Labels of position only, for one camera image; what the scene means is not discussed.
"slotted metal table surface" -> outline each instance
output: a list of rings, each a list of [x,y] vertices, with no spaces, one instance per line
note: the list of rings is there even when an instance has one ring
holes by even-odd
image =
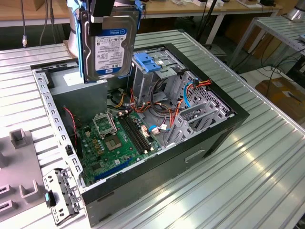
[[[244,33],[244,36],[238,43],[229,66],[232,67],[235,62],[240,50],[243,48],[245,42],[252,33],[255,26],[258,26],[265,32],[273,35],[277,39],[284,42],[286,45],[300,51],[301,54],[305,55],[305,42],[300,40],[300,35],[305,34],[305,22],[296,23],[290,21],[289,19],[278,16],[278,17],[268,17],[268,18],[254,18],[249,25],[248,29]]]
[[[304,130],[186,33],[140,34],[135,47],[166,42],[250,116],[217,152],[95,228],[292,228],[305,212]],[[0,52],[0,136],[30,130],[43,175],[65,163],[29,66],[69,58],[62,44]],[[10,229],[54,227],[44,203],[0,223]],[[83,210],[61,226],[88,227]]]

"ram slot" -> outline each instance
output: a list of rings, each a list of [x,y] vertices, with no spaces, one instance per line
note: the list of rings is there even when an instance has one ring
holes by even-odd
[[[119,122],[123,126],[126,131],[128,137],[137,148],[137,151],[140,154],[143,154],[145,150],[149,150],[149,145],[144,139],[143,135],[139,132],[139,130],[134,125],[133,121],[129,117],[120,117]]]

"hard drive label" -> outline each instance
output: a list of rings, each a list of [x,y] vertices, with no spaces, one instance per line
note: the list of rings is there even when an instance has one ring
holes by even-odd
[[[95,70],[98,74],[118,72],[123,66],[126,29],[103,30],[101,36],[95,37]]]

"expansion slot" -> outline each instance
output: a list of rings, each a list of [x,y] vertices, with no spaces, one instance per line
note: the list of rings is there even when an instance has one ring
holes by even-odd
[[[128,116],[119,117],[119,122],[123,126],[134,146],[137,148],[138,152],[140,154],[147,153],[150,150],[150,147],[131,118]]]
[[[107,177],[109,175],[111,175],[112,173],[115,173],[117,171],[120,171],[123,168],[126,168],[128,166],[128,163],[132,160],[133,158],[130,158],[129,160],[125,161],[124,163],[122,163],[121,165],[118,165],[114,168],[109,169],[106,172],[103,172],[97,176],[94,177],[95,180],[99,180],[99,179],[103,179],[104,177]]]

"green circuit board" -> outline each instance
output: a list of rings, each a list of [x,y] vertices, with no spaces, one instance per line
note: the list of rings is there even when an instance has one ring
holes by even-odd
[[[129,117],[136,126],[144,125],[136,112],[131,112]],[[97,176],[101,174],[111,175],[114,173],[112,172],[113,170],[116,170],[115,172],[122,170],[161,150],[157,140],[151,136],[151,142],[147,139],[145,140],[153,150],[147,154],[140,154],[120,124],[117,116],[113,117],[113,121],[117,128],[117,133],[115,135],[105,136],[104,139],[101,139],[93,121],[77,129],[82,148],[82,158],[80,158],[83,167],[82,177],[87,186],[95,183],[98,180]],[[107,129],[109,128],[109,122],[106,119],[104,123],[99,122],[98,126],[99,130]]]

